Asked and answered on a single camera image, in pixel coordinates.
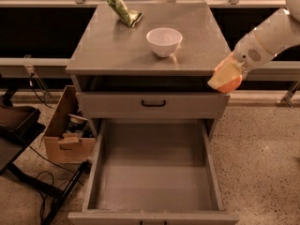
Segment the robotic hand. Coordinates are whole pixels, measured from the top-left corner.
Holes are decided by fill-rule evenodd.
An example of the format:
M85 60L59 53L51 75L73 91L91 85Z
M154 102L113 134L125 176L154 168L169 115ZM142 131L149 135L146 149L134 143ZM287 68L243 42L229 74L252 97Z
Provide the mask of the robotic hand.
M250 70L300 45L300 0L286 0L286 5L288 9L277 10L239 40L208 81L212 88L229 93L241 84Z

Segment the brown box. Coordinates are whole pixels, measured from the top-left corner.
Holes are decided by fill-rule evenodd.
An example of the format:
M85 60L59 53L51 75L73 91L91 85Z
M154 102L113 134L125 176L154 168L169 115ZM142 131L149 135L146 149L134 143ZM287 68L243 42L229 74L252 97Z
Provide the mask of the brown box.
M68 114L76 113L77 110L78 100L75 87L66 86L44 135L47 157L50 161L81 163L88 159L96 142L95 138L80 138L78 142L62 142L69 121Z

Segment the bowl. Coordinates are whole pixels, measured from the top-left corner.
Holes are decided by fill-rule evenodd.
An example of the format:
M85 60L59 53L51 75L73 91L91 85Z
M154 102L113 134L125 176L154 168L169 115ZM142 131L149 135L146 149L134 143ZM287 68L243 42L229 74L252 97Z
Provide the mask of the bowl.
M160 27L147 34L147 41L151 50L160 57L170 56L178 49L182 35L177 30Z

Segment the speckled concrete floor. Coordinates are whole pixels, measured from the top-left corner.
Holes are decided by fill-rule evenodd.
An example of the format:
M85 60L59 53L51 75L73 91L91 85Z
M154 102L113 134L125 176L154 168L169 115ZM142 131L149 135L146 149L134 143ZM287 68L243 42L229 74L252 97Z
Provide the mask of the speckled concrete floor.
M296 107L290 109L276 106L282 94L233 93L211 141L224 206L229 213L239 215L238 225L300 224L300 97L294 97ZM16 106L21 104L18 99L16 102ZM48 124L52 109L38 104L33 97L25 103L40 108L40 122ZM46 156L42 135L32 146ZM31 149L15 163L32 176L51 172L56 186L72 175L49 164ZM76 170L78 165L66 166ZM47 174L40 178L51 182ZM40 195L8 173L0 176L0 184L0 223L39 224ZM71 224L68 212L81 211L85 187L75 187L52 225Z

